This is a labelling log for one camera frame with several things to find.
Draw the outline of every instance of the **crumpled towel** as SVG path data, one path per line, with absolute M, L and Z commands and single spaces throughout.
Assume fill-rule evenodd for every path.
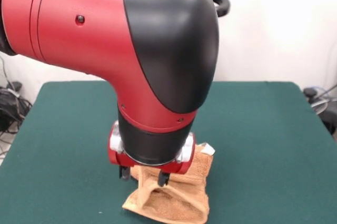
M 138 180 L 138 189 L 127 198 L 123 208 L 163 223 L 206 223 L 210 210 L 205 191 L 206 177 L 213 154 L 210 145 L 196 145 L 188 172 L 171 174 L 168 185 L 164 187 L 157 184 L 158 169 L 133 167 L 131 176 Z

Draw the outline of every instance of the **red robot arm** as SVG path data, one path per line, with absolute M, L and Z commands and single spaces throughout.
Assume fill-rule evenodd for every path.
M 109 157 L 121 171 L 187 171 L 190 128 L 217 60 L 212 0 L 2 0 L 1 10 L 1 51 L 111 83 L 119 115 L 110 141 L 120 141 Z

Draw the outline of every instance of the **cable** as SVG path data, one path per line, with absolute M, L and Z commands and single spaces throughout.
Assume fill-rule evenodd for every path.
M 5 61 L 4 61 L 4 59 L 1 56 L 0 56 L 0 60 L 2 62 L 2 69 L 4 71 L 4 75 L 5 75 L 5 78 L 6 78 L 7 82 L 12 87 L 12 89 L 15 90 L 12 82 L 10 82 L 9 79 L 8 79 L 8 77 L 7 77 L 7 73 L 6 73 L 6 69 L 5 69 Z
M 310 86 L 309 88 L 313 88 L 313 89 L 316 89 L 316 90 L 320 90 L 324 93 L 326 93 L 326 89 L 324 89 L 323 87 L 321 86 Z
M 321 109 L 315 111 L 317 115 L 323 113 L 328 108 L 328 102 L 325 103 L 325 104 L 322 104 L 322 105 L 324 105 L 324 106 Z
M 332 87 L 330 87 L 328 90 L 326 90 L 324 93 L 318 95 L 317 97 L 314 98 L 313 102 L 315 102 L 316 100 L 318 100 L 319 98 L 323 97 L 325 94 L 328 94 L 329 92 L 331 92 L 333 89 L 335 89 L 337 87 L 337 84 L 333 85 Z
M 7 113 L 8 116 L 10 116 L 13 120 L 17 121 L 18 123 L 21 122 L 19 119 L 15 118 L 15 117 L 14 117 L 10 112 L 8 112 L 6 109 L 3 109 L 3 108 L 0 107 L 0 111 Z
M 3 151 L 0 153 L 0 156 L 4 155 L 4 154 L 7 154 L 8 153 L 8 150 L 7 151 Z
M 316 106 L 322 105 L 322 104 L 326 104 L 326 103 L 330 103 L 330 102 L 336 102 L 337 99 L 326 99 L 326 100 L 321 100 L 319 102 L 313 103 L 311 104 L 311 107 L 314 108 Z

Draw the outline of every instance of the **black cable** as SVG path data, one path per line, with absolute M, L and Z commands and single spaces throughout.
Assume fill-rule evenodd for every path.
M 9 144 L 9 145 L 11 145 L 11 144 L 12 144 L 11 142 L 9 142 L 9 141 L 5 141 L 5 140 L 3 140 L 3 139 L 0 139 L 0 141 L 2 141 L 4 144 Z
M 7 154 L 8 153 L 8 150 L 7 151 L 3 151 L 0 153 L 0 156 L 4 155 L 4 154 Z
M 4 72 L 4 75 L 5 75 L 5 78 L 6 78 L 7 82 L 8 82 L 8 84 L 12 87 L 12 89 L 15 90 L 15 88 L 14 88 L 12 82 L 10 82 L 9 79 L 8 79 L 8 77 L 7 77 L 4 59 L 3 59 L 2 57 L 0 57 L 0 60 L 2 61 L 2 69 L 3 69 L 3 72 Z
M 322 96 L 324 96 L 325 94 L 328 94 L 329 92 L 331 92 L 333 89 L 335 89 L 337 87 L 337 84 L 333 85 L 332 87 L 330 87 L 328 90 L 326 90 L 325 92 L 323 92 L 322 94 L 318 95 L 317 97 L 315 97 L 313 99 L 313 103 L 315 101 L 317 101 L 319 98 L 321 98 Z
M 213 0 L 218 6 L 215 7 L 218 17 L 225 16 L 230 11 L 231 3 L 229 0 Z
M 8 116 L 10 116 L 13 120 L 17 121 L 18 123 L 21 123 L 20 119 L 15 118 L 10 112 L 8 112 L 6 109 L 0 107 L 0 111 L 7 113 Z

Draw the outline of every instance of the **table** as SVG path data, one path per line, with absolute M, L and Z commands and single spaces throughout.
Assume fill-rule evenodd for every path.
M 106 82 L 47 83 L 0 167 L 0 223 L 156 223 L 121 208 L 137 187 L 107 156 Z M 215 157 L 208 223 L 335 224 L 337 146 L 292 83 L 214 83 L 193 131 Z

